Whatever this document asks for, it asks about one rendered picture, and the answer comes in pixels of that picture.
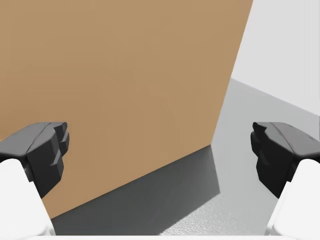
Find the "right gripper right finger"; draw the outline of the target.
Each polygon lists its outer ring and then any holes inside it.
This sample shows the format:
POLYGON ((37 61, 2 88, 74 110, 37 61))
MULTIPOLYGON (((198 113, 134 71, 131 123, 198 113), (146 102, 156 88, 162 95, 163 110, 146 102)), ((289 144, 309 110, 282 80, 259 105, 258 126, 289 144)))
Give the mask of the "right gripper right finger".
POLYGON ((277 198, 267 236, 320 236, 320 141, 283 122, 254 122, 259 181, 277 198))

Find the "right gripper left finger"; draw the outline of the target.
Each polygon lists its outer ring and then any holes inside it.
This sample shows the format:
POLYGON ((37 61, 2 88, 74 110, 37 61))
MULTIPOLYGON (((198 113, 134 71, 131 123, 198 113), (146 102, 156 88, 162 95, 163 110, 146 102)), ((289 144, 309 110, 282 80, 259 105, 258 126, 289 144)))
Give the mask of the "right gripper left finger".
POLYGON ((0 141, 0 236, 54 236, 42 202, 62 179, 66 122, 37 122, 0 141))

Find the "tall board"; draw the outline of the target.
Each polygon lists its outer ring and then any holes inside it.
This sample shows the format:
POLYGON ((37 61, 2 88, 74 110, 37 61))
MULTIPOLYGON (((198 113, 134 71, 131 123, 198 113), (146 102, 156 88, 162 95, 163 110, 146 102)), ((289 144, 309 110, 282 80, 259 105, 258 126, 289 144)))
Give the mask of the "tall board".
POLYGON ((253 0, 0 0, 0 140, 67 122, 51 218, 211 144, 253 0))

